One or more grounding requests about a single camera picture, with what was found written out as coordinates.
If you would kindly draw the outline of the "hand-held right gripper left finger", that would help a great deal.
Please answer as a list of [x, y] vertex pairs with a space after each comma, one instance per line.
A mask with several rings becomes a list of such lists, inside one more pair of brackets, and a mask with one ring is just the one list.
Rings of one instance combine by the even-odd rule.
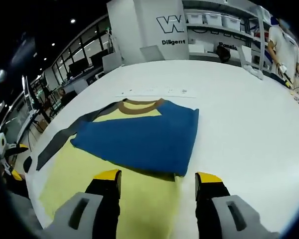
[[104, 171], [57, 209], [45, 239], [115, 239], [120, 215], [122, 171]]

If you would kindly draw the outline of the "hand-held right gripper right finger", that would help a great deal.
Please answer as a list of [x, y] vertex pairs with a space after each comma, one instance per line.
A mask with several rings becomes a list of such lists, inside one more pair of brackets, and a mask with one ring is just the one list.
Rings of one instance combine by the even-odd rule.
[[237, 195], [230, 195], [222, 179], [195, 173], [195, 200], [200, 239], [278, 239], [267, 230], [259, 213]]

